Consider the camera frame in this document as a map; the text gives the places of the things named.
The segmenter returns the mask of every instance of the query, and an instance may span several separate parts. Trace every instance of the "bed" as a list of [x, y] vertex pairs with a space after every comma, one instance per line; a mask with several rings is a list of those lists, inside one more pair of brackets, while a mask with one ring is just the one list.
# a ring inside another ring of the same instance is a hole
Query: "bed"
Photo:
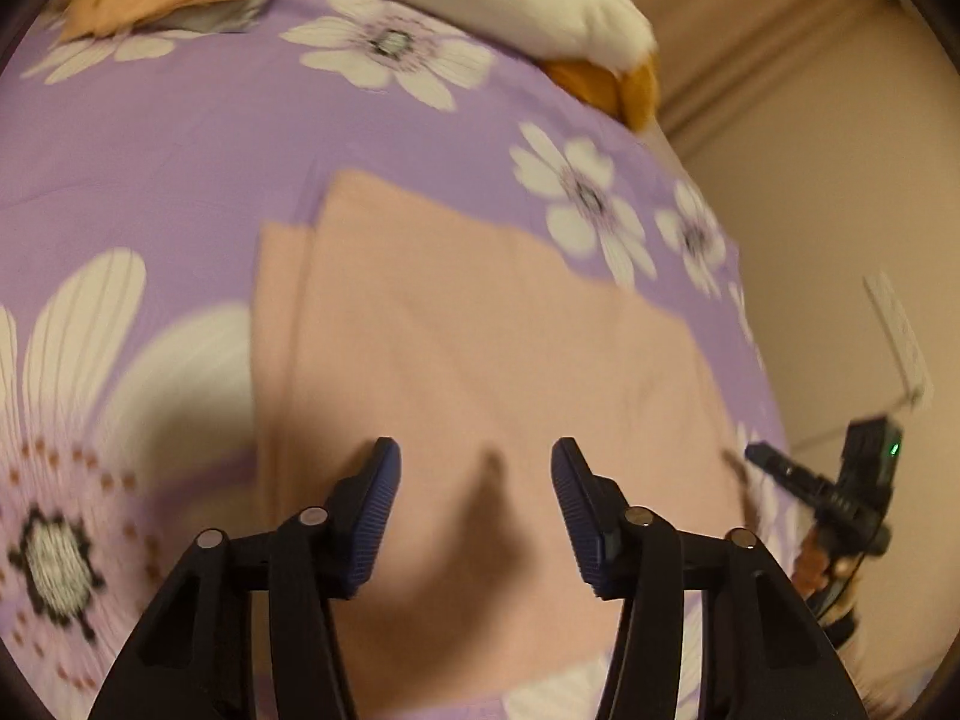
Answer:
[[[341, 167], [523, 230], [557, 247], [575, 274], [679, 317], [737, 448], [758, 437], [784, 446], [736, 244], [696, 188], [522, 57], [416, 12], [402, 18], [457, 44], [452, 64], [419, 82], [372, 77], [347, 52], [331, 57], [310, 23], [337, 15], [363, 28], [370, 2], [275, 0], [247, 34], [174, 30], [61, 47], [38, 23], [0, 77], [0, 635], [58, 720], [86, 717], [190, 538], [211, 524], [232, 536], [261, 528], [250, 373], [258, 234], [264, 220], [313, 220]], [[587, 155], [570, 143], [589, 143]], [[550, 165], [518, 159], [517, 148], [581, 153], [574, 170], [600, 177], [579, 198], [602, 203], [615, 187], [632, 207], [607, 231], [620, 244], [594, 235], [589, 247], [583, 230], [551, 223], [530, 197]], [[630, 235], [656, 278], [642, 258], [617, 256]], [[42, 471], [25, 473], [27, 460]], [[760, 478], [749, 493], [760, 536], [789, 567], [795, 506]], [[24, 539], [38, 525], [51, 543], [72, 545], [72, 568], [30, 563]], [[109, 560], [92, 570], [98, 550]], [[37, 592], [54, 580], [107, 590], [64, 627], [56, 615], [71, 600]], [[697, 712], [699, 615], [691, 594], [678, 718]], [[85, 646], [92, 635], [96, 649]], [[598, 652], [531, 685], [411, 716], [580, 720], [605, 670]], [[269, 698], [262, 712], [271, 716]]]

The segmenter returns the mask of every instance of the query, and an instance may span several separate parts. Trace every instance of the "beige wall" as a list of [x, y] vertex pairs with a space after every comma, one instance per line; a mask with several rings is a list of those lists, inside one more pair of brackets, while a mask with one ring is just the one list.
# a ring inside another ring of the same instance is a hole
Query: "beige wall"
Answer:
[[[748, 313], [796, 443], [901, 393], [861, 286], [884, 269], [928, 358], [904, 415], [891, 551], [865, 574], [868, 672], [941, 653], [960, 625], [960, 77], [890, 6], [686, 159], [741, 243]], [[841, 439], [798, 455], [837, 470]]]

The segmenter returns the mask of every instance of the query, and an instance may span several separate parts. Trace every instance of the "mattress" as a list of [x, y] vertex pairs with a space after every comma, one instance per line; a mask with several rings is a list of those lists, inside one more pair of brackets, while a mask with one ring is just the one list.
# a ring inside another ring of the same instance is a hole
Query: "mattress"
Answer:
[[[317, 22], [330, 17], [339, 32]], [[315, 218], [342, 167], [538, 236], [585, 278], [680, 317], [740, 442], [784, 446], [736, 243], [692, 184], [522, 57], [380, 0], [275, 0], [247, 34], [57, 46], [37, 25], [0, 77], [0, 635], [58, 720], [86, 717], [198, 531], [262, 527], [258, 231]], [[593, 232], [584, 214], [547, 213], [531, 197], [569, 189], [568, 167], [587, 177], [578, 207], [625, 197], [632, 212]], [[788, 565], [795, 506], [760, 478], [750, 494]], [[696, 715], [700, 624], [690, 594], [680, 718]], [[581, 720], [606, 667], [597, 653], [413, 714]]]

